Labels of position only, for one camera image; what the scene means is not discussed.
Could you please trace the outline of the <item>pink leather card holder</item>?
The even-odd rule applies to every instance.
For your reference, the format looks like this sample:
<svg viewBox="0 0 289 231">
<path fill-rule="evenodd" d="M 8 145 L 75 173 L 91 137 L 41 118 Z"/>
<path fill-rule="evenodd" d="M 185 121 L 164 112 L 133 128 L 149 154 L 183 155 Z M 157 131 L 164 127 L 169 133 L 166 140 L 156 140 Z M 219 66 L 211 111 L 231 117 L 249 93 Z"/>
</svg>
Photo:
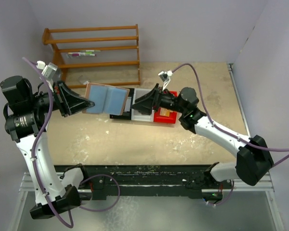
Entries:
<svg viewBox="0 0 289 231">
<path fill-rule="evenodd" d="M 109 114 L 120 116 L 125 109 L 130 89 L 88 83 L 85 98 L 94 103 L 94 106 L 82 111 L 84 114 Z"/>
</svg>

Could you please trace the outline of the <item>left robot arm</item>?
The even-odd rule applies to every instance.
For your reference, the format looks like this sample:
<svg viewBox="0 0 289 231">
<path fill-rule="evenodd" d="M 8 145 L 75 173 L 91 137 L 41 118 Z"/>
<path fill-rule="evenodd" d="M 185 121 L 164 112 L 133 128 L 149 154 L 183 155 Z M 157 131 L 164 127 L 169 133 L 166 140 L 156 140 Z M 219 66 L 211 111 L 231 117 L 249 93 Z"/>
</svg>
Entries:
<svg viewBox="0 0 289 231">
<path fill-rule="evenodd" d="M 81 205 L 79 189 L 89 185 L 84 167 L 68 167 L 60 179 L 50 157 L 47 125 L 50 113 L 59 110 L 63 117 L 94 106 L 72 91 L 63 81 L 54 83 L 50 93 L 33 93 L 28 79 L 12 76 L 0 83 L 7 103 L 3 109 L 5 130 L 22 153 L 34 189 L 33 219 L 46 219 Z"/>
</svg>

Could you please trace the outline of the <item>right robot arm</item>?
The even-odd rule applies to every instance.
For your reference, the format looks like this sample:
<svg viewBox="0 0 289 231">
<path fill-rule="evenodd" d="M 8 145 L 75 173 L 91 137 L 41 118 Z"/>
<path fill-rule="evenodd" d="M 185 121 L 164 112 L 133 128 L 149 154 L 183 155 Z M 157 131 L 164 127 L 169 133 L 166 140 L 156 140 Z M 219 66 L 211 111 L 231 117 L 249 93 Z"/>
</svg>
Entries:
<svg viewBox="0 0 289 231">
<path fill-rule="evenodd" d="M 150 115 L 159 108 L 178 112 L 184 129 L 213 141 L 236 158 L 235 162 L 216 162 L 205 171 L 204 181 L 209 188 L 216 188 L 224 180 L 242 180 L 247 185 L 256 185 L 274 165 L 265 140 L 258 135 L 250 138 L 220 125 L 198 108 L 198 102 L 193 88 L 185 87 L 174 96 L 155 85 L 149 93 L 135 100 L 132 109 L 143 115 Z"/>
</svg>

